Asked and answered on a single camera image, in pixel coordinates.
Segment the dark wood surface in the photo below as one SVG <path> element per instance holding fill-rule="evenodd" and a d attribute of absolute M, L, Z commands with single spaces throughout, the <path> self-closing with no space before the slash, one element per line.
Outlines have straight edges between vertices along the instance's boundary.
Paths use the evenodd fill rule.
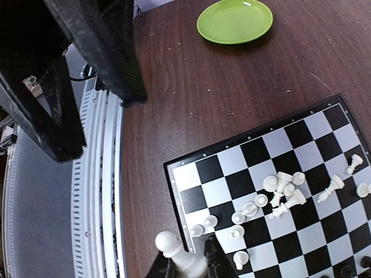
<path fill-rule="evenodd" d="M 238 46 L 207 42 L 213 0 L 175 0 L 136 19 L 149 101 L 125 111 L 123 215 L 128 276 L 144 277 L 156 234 L 179 234 L 163 163 L 341 93 L 371 140 L 369 0 L 264 0 L 271 31 Z"/>

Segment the plate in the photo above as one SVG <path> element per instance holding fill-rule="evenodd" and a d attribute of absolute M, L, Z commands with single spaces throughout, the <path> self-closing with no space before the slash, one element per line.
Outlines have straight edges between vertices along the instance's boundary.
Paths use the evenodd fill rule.
<path fill-rule="evenodd" d="M 272 11 L 257 0 L 222 0 L 200 14 L 197 30 L 211 42 L 234 45 L 261 37 L 272 24 Z"/>

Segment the chess piece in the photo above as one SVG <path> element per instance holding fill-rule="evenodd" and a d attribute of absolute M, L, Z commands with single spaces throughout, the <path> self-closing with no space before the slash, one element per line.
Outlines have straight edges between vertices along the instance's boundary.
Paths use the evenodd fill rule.
<path fill-rule="evenodd" d="M 283 213 L 287 213 L 289 209 L 297 204 L 305 204 L 307 199 L 304 197 L 303 193 L 297 189 L 294 191 L 290 200 L 286 203 L 282 203 L 278 208 L 274 208 L 272 213 L 268 215 L 269 219 L 279 218 Z"/>
<path fill-rule="evenodd" d="M 254 203 L 257 207 L 265 207 L 268 204 L 268 197 L 264 194 L 258 194 L 254 199 Z"/>
<path fill-rule="evenodd" d="M 355 168 L 363 163 L 363 159 L 359 155 L 352 155 L 352 163 L 347 168 L 349 175 L 353 174 Z"/>
<path fill-rule="evenodd" d="M 165 258 L 171 258 L 180 277 L 204 278 L 207 275 L 208 262 L 204 255 L 188 253 L 171 232 L 161 232 L 155 239 L 156 248 Z"/>
<path fill-rule="evenodd" d="M 205 233 L 205 228 L 200 224 L 194 225 L 190 230 L 190 235 L 195 237 L 202 236 L 203 233 Z"/>
<path fill-rule="evenodd" d="M 368 196 L 368 194 L 371 193 L 371 184 L 367 185 L 365 183 L 362 183 L 357 186 L 357 195 L 361 198 L 365 198 Z"/>
<path fill-rule="evenodd" d="M 246 217 L 240 211 L 236 211 L 232 214 L 231 219 L 234 224 L 240 225 L 245 222 Z"/>
<path fill-rule="evenodd" d="M 286 174 L 284 172 L 278 172 L 277 177 L 278 177 L 277 190 L 274 192 L 274 197 L 270 201 L 272 207 L 279 206 L 279 201 L 283 196 L 282 192 L 285 189 L 285 186 L 287 186 L 287 184 L 291 182 L 293 179 L 292 175 Z"/>
<path fill-rule="evenodd" d="M 371 268 L 371 258 L 369 256 L 365 256 L 361 259 L 361 267 Z"/>
<path fill-rule="evenodd" d="M 237 270 L 242 270 L 243 265 L 249 261 L 249 254 L 244 251 L 238 251 L 233 255 L 233 261 L 236 264 Z"/>
<path fill-rule="evenodd" d="M 247 202 L 243 205 L 241 213 L 247 217 L 253 217 L 257 214 L 257 206 L 254 202 Z"/>
<path fill-rule="evenodd" d="M 231 236 L 233 239 L 241 239 L 245 234 L 245 229 L 240 225 L 234 225 L 231 229 Z"/>
<path fill-rule="evenodd" d="M 285 186 L 285 189 L 283 190 L 283 194 L 285 196 L 292 196 L 295 191 L 295 186 L 293 184 L 288 183 L 287 186 Z"/>
<path fill-rule="evenodd" d="M 324 202 L 332 194 L 333 191 L 344 187 L 344 182 L 337 175 L 333 175 L 329 187 L 319 195 L 317 203 Z"/>
<path fill-rule="evenodd" d="M 302 172 L 296 172 L 292 175 L 292 183 L 295 185 L 302 185 L 305 181 L 305 174 Z"/>
<path fill-rule="evenodd" d="M 214 228 L 216 225 L 218 225 L 218 218 L 216 218 L 215 215 L 209 215 L 208 217 L 206 217 L 206 219 L 203 222 L 203 224 L 206 227 Z"/>
<path fill-rule="evenodd" d="M 278 179 L 274 175 L 269 175 L 263 181 L 263 188 L 267 192 L 274 192 L 278 186 Z"/>

